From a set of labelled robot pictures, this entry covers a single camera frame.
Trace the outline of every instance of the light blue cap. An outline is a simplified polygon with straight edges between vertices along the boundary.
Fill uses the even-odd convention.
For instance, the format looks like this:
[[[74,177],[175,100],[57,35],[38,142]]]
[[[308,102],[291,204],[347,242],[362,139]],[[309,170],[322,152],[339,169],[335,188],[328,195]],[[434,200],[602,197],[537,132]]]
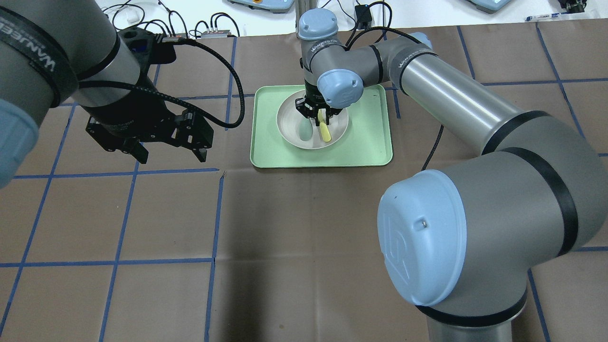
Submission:
[[[38,141],[38,126],[24,110],[0,99],[0,188],[15,176]]]
[[[298,37],[302,40],[319,40],[338,33],[336,15],[328,9],[306,11],[298,24]]]
[[[378,207],[384,264],[399,294],[433,306],[456,286],[466,252],[465,209],[443,172],[425,170],[390,186]]]
[[[317,80],[317,87],[332,108],[346,108],[363,95],[363,80],[357,73],[346,69],[324,72]]]
[[[414,33],[410,33],[410,36],[416,38],[417,40],[420,40],[420,43],[423,43],[424,45],[428,46],[429,48],[433,48],[433,44],[430,42],[429,37],[427,37],[427,35],[425,35],[422,32],[414,32]]]

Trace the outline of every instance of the white floor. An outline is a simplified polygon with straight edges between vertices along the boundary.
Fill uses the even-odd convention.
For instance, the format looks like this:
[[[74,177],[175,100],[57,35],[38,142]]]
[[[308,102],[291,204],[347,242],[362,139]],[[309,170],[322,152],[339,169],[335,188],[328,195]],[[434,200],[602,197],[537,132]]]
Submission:
[[[319,0],[319,6],[327,0]],[[374,0],[359,0],[362,4],[370,4]],[[96,0],[100,7],[122,4],[125,0]],[[167,11],[156,0],[133,0],[132,4],[141,6],[145,11],[145,20],[161,19],[168,23]],[[228,0],[163,0],[171,10],[178,11],[183,17],[188,30],[194,28],[199,20],[209,23],[209,17],[216,12],[226,12],[234,18],[240,27],[241,35],[278,35],[295,32],[295,5],[287,13],[271,13],[265,10],[252,10],[246,6],[232,4]],[[356,0],[340,0],[342,7],[353,16]],[[525,21],[527,16],[543,15],[563,12],[559,8],[558,0],[512,0],[495,14],[487,14],[475,8],[466,0],[386,0],[393,9],[392,27],[428,27],[451,26],[489,23],[519,23]],[[349,30],[353,21],[340,9],[338,0],[331,0],[326,6],[332,10],[337,18],[340,30]],[[377,5],[372,9],[375,24],[382,24],[382,8]],[[110,19],[113,10],[107,11]],[[116,16],[116,26],[126,27],[127,12],[123,11]],[[608,1],[589,0],[585,13],[562,16],[562,19],[575,18],[608,18]],[[173,26],[176,31],[183,32],[180,19],[173,15]],[[218,20],[220,29],[236,30],[227,18]],[[154,25],[149,28],[153,32],[160,32]]]

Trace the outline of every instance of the green tray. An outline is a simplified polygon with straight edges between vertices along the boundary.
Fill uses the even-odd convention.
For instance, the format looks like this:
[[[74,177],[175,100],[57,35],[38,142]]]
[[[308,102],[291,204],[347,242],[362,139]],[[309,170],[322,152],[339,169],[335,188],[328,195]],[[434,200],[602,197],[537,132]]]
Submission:
[[[278,131],[277,113],[285,99],[304,86],[265,86],[255,93],[251,163],[259,168],[382,166],[393,159],[386,91],[368,87],[348,107],[348,129],[335,144],[304,150],[288,143]]]

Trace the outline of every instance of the white surface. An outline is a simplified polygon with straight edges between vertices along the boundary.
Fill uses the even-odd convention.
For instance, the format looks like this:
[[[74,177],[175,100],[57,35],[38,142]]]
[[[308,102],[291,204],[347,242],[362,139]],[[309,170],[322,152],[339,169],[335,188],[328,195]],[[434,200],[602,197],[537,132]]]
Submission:
[[[96,0],[100,7],[122,4],[126,0]],[[319,6],[327,0],[319,0]],[[340,0],[342,7],[351,16],[354,15],[355,0]],[[373,0],[359,0],[361,4],[370,4]],[[145,20],[161,19],[168,24],[167,11],[157,4],[156,0],[133,0],[132,4],[143,7]],[[278,35],[295,32],[295,5],[287,13],[271,13],[265,10],[252,10],[241,4],[231,4],[228,0],[164,0],[163,3],[172,10],[178,11],[191,30],[199,20],[209,23],[209,17],[216,12],[226,12],[240,27],[241,35]],[[512,0],[495,14],[479,11],[465,0],[386,0],[393,9],[392,27],[429,27],[471,24],[520,23],[527,16],[562,12],[558,0]],[[375,24],[382,24],[381,5],[372,8]],[[354,22],[340,10],[337,0],[327,6],[337,18],[340,30],[352,29]],[[110,19],[114,12],[107,11]],[[565,15],[560,19],[574,18],[608,18],[608,1],[589,0],[586,12],[580,15]],[[173,27],[176,32],[183,32],[179,17],[173,15]],[[116,26],[126,27],[126,13],[116,16]],[[220,29],[230,29],[234,34],[232,22],[228,18],[218,20]],[[155,25],[149,30],[160,32]]]
[[[327,128],[330,130],[331,140],[329,142],[321,139],[321,133],[318,127],[313,127],[313,137],[308,141],[300,139],[300,123],[304,118],[294,106],[297,98],[304,97],[304,90],[295,92],[289,96],[278,109],[277,126],[278,131],[288,143],[293,146],[303,148],[305,150],[318,150],[328,147],[338,141],[348,128],[348,109],[344,108],[340,115],[331,118]]]

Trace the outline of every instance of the power adapter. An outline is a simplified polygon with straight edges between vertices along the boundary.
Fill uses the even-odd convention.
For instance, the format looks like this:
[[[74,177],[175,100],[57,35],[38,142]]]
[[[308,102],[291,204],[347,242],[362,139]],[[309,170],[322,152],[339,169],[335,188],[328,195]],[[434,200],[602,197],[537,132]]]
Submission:
[[[354,7],[354,17],[357,18],[357,30],[365,30],[371,25],[372,17],[369,5],[356,5]]]

